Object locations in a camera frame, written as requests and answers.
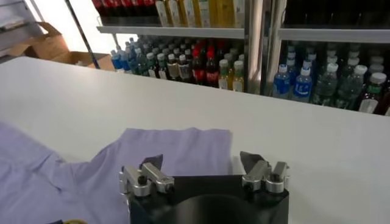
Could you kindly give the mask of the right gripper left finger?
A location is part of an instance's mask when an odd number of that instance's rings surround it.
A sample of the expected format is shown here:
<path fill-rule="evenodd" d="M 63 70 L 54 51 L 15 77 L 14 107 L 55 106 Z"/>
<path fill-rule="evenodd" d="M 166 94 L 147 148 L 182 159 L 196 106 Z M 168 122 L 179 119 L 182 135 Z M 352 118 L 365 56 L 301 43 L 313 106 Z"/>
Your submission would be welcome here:
<path fill-rule="evenodd" d="M 139 168 L 122 166 L 119 172 L 119 188 L 122 194 L 147 197 L 152 188 L 162 194 L 174 192 L 174 178 L 161 171 L 163 155 L 147 157 Z"/>

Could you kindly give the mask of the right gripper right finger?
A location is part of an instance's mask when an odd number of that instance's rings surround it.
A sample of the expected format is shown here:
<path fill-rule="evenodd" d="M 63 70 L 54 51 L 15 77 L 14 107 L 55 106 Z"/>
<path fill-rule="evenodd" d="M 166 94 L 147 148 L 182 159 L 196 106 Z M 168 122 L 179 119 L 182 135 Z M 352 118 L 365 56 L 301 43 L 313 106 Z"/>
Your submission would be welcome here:
<path fill-rule="evenodd" d="M 289 166 L 278 161 L 274 167 L 261 155 L 241 151 L 240 160 L 246 172 L 242 176 L 242 187 L 247 192 L 260 191 L 265 185 L 267 192 L 281 194 L 288 189 Z"/>

